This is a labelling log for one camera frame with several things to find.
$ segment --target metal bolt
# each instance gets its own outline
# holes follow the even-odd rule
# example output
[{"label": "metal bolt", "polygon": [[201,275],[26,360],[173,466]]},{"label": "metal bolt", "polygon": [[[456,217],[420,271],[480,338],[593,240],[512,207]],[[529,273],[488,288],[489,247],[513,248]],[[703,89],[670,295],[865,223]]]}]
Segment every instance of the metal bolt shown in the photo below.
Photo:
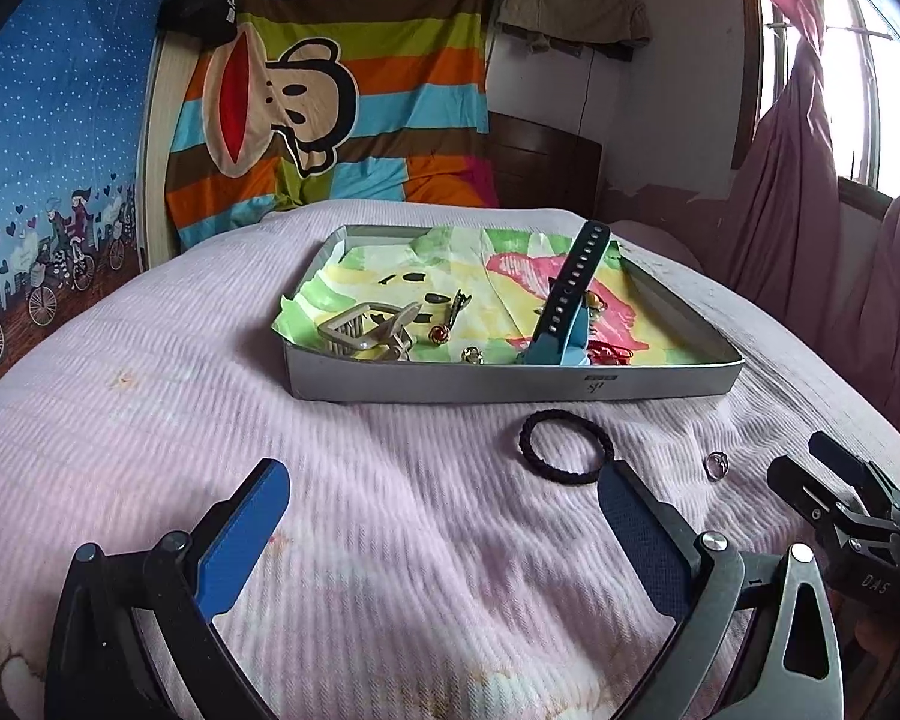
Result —
[{"label": "metal bolt", "polygon": [[93,560],[93,558],[96,556],[96,544],[81,544],[79,547],[77,547],[77,552],[74,552],[74,557],[79,562],[90,562],[90,560]]},{"label": "metal bolt", "polygon": [[716,531],[707,531],[700,537],[700,541],[710,552],[722,552],[727,549],[727,537]]},{"label": "metal bolt", "polygon": [[160,548],[167,552],[179,552],[187,545],[190,537],[183,531],[171,531],[160,539]]},{"label": "metal bolt", "polygon": [[790,554],[794,556],[794,560],[813,562],[813,550],[806,544],[794,544],[790,548]]}]

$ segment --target tray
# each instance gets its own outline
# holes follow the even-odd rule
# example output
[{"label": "tray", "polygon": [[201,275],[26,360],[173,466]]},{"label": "tray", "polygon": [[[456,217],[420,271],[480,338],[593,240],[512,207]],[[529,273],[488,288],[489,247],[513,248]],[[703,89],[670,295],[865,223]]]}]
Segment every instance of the tray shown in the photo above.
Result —
[{"label": "tray", "polygon": [[[294,298],[321,268],[353,247],[405,244],[428,232],[427,227],[343,226],[324,242],[288,297]],[[338,403],[533,403],[695,397],[730,391],[744,365],[740,352],[647,271],[626,257],[620,262],[641,304],[707,362],[640,367],[378,362],[338,357],[280,337],[290,393],[303,400]]]}]

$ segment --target blue wall poster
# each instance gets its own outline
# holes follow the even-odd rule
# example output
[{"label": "blue wall poster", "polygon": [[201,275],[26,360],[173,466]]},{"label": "blue wall poster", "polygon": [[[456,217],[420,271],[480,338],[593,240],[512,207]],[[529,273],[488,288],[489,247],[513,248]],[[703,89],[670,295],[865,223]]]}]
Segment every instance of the blue wall poster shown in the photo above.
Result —
[{"label": "blue wall poster", "polygon": [[24,0],[0,32],[0,375],[139,272],[161,0]]}]

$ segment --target cartoon monkey face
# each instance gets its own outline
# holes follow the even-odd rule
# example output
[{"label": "cartoon monkey face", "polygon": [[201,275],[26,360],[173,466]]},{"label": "cartoon monkey face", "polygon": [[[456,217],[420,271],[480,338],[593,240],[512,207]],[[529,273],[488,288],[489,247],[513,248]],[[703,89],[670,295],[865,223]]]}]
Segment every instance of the cartoon monkey face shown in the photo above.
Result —
[{"label": "cartoon monkey face", "polygon": [[301,177],[336,165],[359,99],[340,53],[328,38],[308,38],[271,60],[252,23],[239,25],[237,39],[211,56],[203,86],[207,151],[221,173],[247,173],[271,147],[274,133]]},{"label": "cartoon monkey face", "polygon": [[266,63],[272,128],[304,177],[336,164],[337,146],[357,121],[357,84],[339,58],[332,40],[311,38]]}]

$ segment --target pink bedspread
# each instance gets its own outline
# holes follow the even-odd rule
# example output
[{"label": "pink bedspread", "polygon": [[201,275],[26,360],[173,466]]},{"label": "pink bedspread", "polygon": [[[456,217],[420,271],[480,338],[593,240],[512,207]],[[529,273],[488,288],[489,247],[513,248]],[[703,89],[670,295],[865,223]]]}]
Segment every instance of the pink bedspread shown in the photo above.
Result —
[{"label": "pink bedspread", "polygon": [[[282,718],[609,717],[663,644],[658,615],[596,490],[528,473],[526,405],[338,406],[285,390],[279,295],[343,223],[460,224],[573,235],[565,212],[324,202],[213,238],[133,280],[0,381],[0,686],[40,717],[50,629],[80,543],[151,547],[189,530],[261,457],[290,469],[290,509],[218,628]],[[900,485],[900,437],[788,331],[703,276],[628,255],[748,358],[719,398],[573,406],[697,529],[742,548],[807,538],[769,492],[780,453],[813,463],[827,429]],[[592,450],[541,427],[582,469]],[[722,450],[730,475],[706,479]],[[157,662],[196,717],[165,653]],[[712,703],[728,659],[694,715]]]}]

